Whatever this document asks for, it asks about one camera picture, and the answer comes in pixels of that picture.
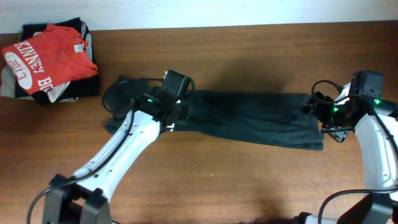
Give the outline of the dark green t-shirt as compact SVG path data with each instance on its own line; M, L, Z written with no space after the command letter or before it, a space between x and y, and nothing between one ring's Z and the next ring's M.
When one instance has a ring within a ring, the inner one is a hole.
M106 130L114 134L131 101L149 93L148 78L119 77L102 96L112 114ZM188 123L176 131L200 132L216 138L310 151L323 150L324 135L317 120L301 112L310 99L303 93L240 93L194 89L189 102Z

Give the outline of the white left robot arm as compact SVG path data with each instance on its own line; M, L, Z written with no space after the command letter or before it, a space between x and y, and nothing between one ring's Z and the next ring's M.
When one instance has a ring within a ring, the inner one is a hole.
M112 224L110 201L116 187L138 156L162 133L173 130L193 80L166 71L161 86L136 100L119 129L71 177L57 174L45 190L42 223Z

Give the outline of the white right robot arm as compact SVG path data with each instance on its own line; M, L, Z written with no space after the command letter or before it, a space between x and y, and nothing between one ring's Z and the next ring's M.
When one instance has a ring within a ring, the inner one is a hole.
M321 133L343 142L348 133L359 141L365 188L342 190L324 200L318 214L302 212L298 223L397 223L397 103L382 97L384 75L372 70L355 72L345 86L333 83L336 98L311 90L302 112L322 124ZM327 218L327 204L342 195L364 197L339 218Z

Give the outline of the black folded t-shirt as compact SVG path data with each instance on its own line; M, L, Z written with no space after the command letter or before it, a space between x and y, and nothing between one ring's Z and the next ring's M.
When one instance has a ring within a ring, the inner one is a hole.
M68 21L56 23L57 26L72 27L77 30L83 37L83 40L89 42L89 46L85 49L90 60L96 64L95 53L92 44L92 36L85 22L79 17ZM39 34L46 28L46 24L25 24L22 26L22 35L20 40L26 40L34 35ZM56 99L51 100L48 94L38 91L32 95L32 99L40 105L49 105L59 101L76 101L81 97L99 96L100 95L100 78L95 75L89 78L71 81L64 87L61 86L61 92Z

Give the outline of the white folded t-shirt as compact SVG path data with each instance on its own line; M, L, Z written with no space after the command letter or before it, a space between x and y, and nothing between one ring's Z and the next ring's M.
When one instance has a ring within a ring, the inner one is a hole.
M70 82L59 84L49 91L47 91L47 96L51 103L56 102L56 100L62 95L62 93L66 90L66 88L70 85Z

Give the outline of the red folded t-shirt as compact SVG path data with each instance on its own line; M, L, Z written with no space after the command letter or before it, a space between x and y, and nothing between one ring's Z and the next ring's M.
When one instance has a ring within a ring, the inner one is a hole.
M41 33L1 49L19 86L32 95L98 74L85 52L89 42L72 27L48 24Z

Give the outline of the grey folded t-shirt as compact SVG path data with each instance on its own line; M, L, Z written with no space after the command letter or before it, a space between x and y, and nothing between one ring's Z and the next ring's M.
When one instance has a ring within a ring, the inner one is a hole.
M17 81L16 76L14 75L12 69L6 65L3 67L1 71L1 96L9 97L9 98L17 98L16 96L16 87ZM38 91L38 93L44 94L44 100L49 100L47 96L47 92ZM61 96L57 99L61 102L75 102L79 99L79 97L66 97L61 99Z

